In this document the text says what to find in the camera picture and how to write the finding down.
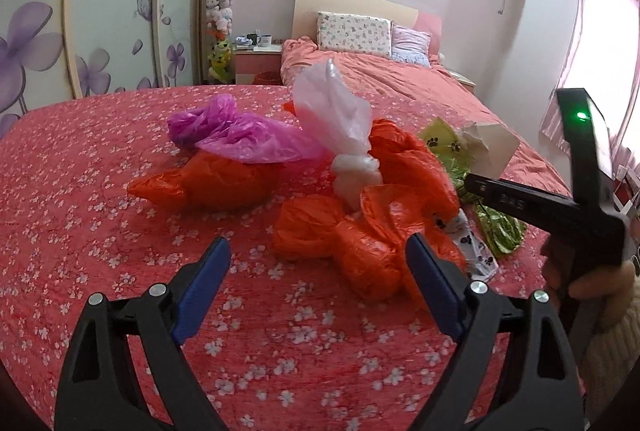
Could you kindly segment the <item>person's right hand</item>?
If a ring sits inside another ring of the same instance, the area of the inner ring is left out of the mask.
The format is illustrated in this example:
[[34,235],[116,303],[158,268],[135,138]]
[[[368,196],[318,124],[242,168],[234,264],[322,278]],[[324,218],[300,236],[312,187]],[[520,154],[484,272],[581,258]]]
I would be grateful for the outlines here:
[[540,249],[546,258],[541,269],[552,304],[559,309],[566,295],[580,302],[596,299],[603,302],[599,329],[608,330],[619,323],[634,299],[636,270],[629,261],[620,266],[603,266],[569,281],[566,269],[574,261],[574,249],[562,239],[549,236]]

